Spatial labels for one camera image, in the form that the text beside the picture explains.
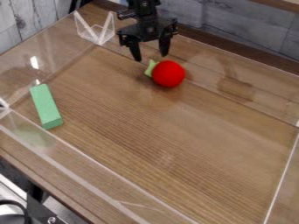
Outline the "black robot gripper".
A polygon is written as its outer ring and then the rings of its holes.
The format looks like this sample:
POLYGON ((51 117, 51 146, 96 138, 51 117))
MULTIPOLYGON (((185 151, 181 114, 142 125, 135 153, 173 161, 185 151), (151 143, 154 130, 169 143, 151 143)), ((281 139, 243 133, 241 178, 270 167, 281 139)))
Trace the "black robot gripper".
POLYGON ((116 13, 119 20, 134 18, 136 23, 116 31, 122 46, 130 48, 135 61, 142 61, 139 42, 159 39, 159 50, 165 57, 170 52, 173 36, 178 34, 178 19, 159 17, 157 7, 161 0, 126 0, 127 9, 116 13))

